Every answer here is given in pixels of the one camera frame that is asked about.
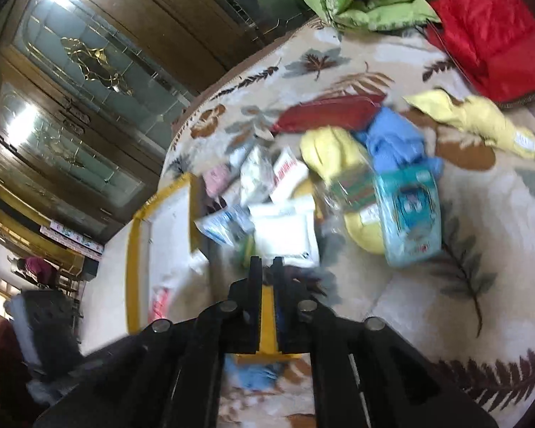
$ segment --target red fabric bag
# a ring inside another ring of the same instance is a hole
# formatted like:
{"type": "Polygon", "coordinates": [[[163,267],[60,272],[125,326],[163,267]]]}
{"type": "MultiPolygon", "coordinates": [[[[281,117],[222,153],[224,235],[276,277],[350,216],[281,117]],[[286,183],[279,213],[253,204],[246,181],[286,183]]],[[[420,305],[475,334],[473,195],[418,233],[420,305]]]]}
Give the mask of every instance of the red fabric bag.
{"type": "Polygon", "coordinates": [[[331,125],[361,131],[379,112],[383,100],[383,95],[346,95],[302,102],[285,111],[271,130],[300,133],[331,125]]]}
{"type": "Polygon", "coordinates": [[[445,50],[478,92],[501,107],[535,99],[535,18],[522,0],[435,0],[445,50]]]}

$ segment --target silver bolt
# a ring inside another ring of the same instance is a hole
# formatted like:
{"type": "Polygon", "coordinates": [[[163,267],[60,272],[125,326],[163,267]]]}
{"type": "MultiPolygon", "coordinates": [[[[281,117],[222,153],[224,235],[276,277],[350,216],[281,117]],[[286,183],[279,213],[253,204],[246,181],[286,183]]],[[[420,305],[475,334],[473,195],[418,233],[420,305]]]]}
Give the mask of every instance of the silver bolt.
{"type": "Polygon", "coordinates": [[[368,317],[368,319],[365,320],[365,327],[367,330],[379,331],[382,330],[385,325],[385,322],[378,317],[368,317]]]}
{"type": "Polygon", "coordinates": [[[227,300],[220,303],[220,310],[225,313],[234,312],[237,308],[235,301],[227,300]]]}
{"type": "Polygon", "coordinates": [[[305,299],[297,304],[300,312],[313,312],[317,308],[317,303],[311,299],[305,299]]]}
{"type": "Polygon", "coordinates": [[[167,319],[158,319],[151,325],[155,333],[164,333],[170,328],[170,321],[167,319]]]}

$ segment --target blue cloth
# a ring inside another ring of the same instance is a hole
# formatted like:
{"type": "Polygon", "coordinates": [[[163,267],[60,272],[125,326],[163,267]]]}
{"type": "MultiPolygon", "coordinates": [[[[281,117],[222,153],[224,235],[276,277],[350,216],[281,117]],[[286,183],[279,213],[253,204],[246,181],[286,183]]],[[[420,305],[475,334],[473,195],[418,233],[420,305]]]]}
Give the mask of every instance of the blue cloth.
{"type": "Polygon", "coordinates": [[[275,362],[268,365],[257,363],[238,365],[232,356],[226,356],[224,370],[229,376],[236,376],[240,387],[252,391],[272,389],[275,380],[283,370],[283,364],[275,362]]]}
{"type": "Polygon", "coordinates": [[[442,174],[444,161],[427,157],[424,136],[406,118],[389,108],[382,108],[366,132],[354,132],[372,157],[377,173],[394,172],[412,164],[428,166],[435,177],[442,174]]]}

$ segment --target floral patterned blanket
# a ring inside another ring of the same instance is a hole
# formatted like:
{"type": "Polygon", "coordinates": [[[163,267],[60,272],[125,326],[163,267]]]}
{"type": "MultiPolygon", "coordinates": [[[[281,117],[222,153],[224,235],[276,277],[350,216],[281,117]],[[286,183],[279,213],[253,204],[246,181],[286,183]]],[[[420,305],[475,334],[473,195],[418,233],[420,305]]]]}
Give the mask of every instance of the floral patterned blanket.
{"type": "MultiPolygon", "coordinates": [[[[438,182],[445,253],[393,269],[348,235],[333,233],[320,240],[322,262],[309,273],[311,283],[318,281],[321,300],[340,316],[382,317],[501,427],[512,427],[535,398],[535,161],[494,151],[478,137],[408,110],[403,95],[435,87],[458,99],[470,94],[445,54],[419,34],[341,35],[311,21],[186,119],[160,186],[226,161],[238,144],[301,101],[386,94],[386,104],[421,127],[431,152],[445,159],[438,182]]],[[[508,116],[535,132],[525,108],[508,116]]],[[[289,144],[299,153],[299,139],[281,134],[274,146],[289,144]]],[[[210,256],[221,299],[245,271],[233,252],[216,246],[210,256]]],[[[291,364],[270,394],[246,394],[229,381],[223,387],[223,424],[312,426],[312,413],[307,360],[291,364]]]]}

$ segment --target person in maroon shirt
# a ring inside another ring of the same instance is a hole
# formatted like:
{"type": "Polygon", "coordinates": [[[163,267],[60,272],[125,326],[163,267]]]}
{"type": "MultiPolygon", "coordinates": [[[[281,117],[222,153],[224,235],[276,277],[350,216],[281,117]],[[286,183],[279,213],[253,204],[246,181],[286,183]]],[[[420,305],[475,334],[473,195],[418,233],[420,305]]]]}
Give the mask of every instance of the person in maroon shirt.
{"type": "Polygon", "coordinates": [[[61,288],[66,291],[75,292],[67,286],[59,285],[57,283],[57,277],[59,272],[50,263],[41,257],[27,257],[17,260],[17,268],[21,273],[32,273],[36,276],[37,282],[46,285],[51,289],[61,288]]]}

